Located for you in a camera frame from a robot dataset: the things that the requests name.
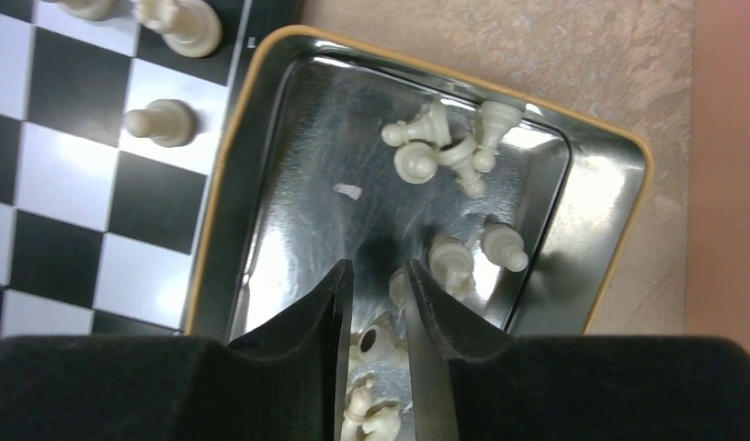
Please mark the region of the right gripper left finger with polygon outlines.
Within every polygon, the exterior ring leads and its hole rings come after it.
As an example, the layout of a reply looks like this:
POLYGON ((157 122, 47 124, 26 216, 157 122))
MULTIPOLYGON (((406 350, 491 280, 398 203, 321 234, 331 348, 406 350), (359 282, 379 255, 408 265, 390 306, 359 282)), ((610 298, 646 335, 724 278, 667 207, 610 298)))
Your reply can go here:
POLYGON ((341 259, 307 294, 228 344, 247 362, 245 439, 339 439, 353 282, 351 261, 341 259))

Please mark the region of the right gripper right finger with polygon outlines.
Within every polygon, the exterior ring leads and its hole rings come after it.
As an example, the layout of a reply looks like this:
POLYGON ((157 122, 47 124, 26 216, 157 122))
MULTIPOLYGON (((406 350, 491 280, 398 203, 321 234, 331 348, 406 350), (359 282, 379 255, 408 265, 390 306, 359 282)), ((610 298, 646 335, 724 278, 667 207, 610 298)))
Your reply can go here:
POLYGON ((404 269, 416 439, 497 440, 511 434, 499 387, 513 337, 450 296, 419 261, 404 269))

